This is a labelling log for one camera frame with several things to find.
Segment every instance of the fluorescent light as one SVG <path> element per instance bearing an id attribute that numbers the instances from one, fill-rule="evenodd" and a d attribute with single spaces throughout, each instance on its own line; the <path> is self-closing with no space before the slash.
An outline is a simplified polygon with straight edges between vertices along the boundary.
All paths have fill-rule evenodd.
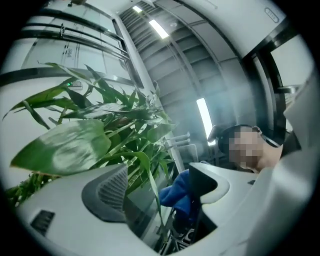
<path id="1" fill-rule="evenodd" d="M 138 6 L 134 6 L 132 7 L 132 9 L 134 9 L 137 13 L 142 12 L 142 10 Z"/>
<path id="2" fill-rule="evenodd" d="M 150 25 L 157 31 L 157 33 L 160 35 L 162 39 L 168 37 L 168 33 L 163 29 L 162 26 L 158 22 L 156 22 L 154 19 L 149 21 Z"/>
<path id="3" fill-rule="evenodd" d="M 202 118 L 206 138 L 208 138 L 213 126 L 212 126 L 212 122 L 211 122 L 211 118 L 210 118 L 210 114 L 209 114 L 206 100 L 205 100 L 205 98 L 200 98 L 196 101 L 196 103 L 197 103 L 199 111 L 200 111 L 200 115 Z M 216 144 L 215 140 L 212 142 L 208 142 L 209 146 L 212 146 L 215 144 Z"/>

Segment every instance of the dark hair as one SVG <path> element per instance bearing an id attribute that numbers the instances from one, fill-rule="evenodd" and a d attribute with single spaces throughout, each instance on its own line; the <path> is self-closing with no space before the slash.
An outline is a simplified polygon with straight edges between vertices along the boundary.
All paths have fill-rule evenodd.
<path id="1" fill-rule="evenodd" d="M 247 124 L 238 124 L 224 129 L 217 137 L 219 150 L 225 155 L 229 155 L 229 139 L 235 137 L 236 132 L 240 132 L 241 127 L 251 128 L 252 131 L 258 132 L 254 127 Z"/>

